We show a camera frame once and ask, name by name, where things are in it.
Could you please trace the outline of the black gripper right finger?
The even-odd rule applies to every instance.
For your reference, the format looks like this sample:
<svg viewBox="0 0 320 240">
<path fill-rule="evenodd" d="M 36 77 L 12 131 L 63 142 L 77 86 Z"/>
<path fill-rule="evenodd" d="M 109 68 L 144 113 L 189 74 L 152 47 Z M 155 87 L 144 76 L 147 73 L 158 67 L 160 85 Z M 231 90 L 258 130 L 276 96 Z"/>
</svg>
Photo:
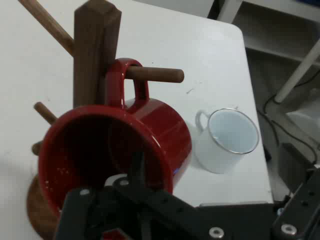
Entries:
<svg viewBox="0 0 320 240">
<path fill-rule="evenodd" d="M 320 238 L 320 169 L 308 170 L 304 180 L 271 228 L 274 240 Z"/>
</svg>

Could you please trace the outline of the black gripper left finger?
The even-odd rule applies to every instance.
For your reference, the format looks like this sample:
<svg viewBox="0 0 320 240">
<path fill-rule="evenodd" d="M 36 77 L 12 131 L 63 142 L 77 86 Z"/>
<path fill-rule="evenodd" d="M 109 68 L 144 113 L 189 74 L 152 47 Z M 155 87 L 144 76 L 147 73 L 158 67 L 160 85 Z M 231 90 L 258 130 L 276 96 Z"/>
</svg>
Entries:
<svg viewBox="0 0 320 240">
<path fill-rule="evenodd" d="M 145 155 L 136 152 L 126 177 L 100 190 L 74 188 L 66 196 L 58 240 L 199 240 L 195 208 L 147 187 Z"/>
</svg>

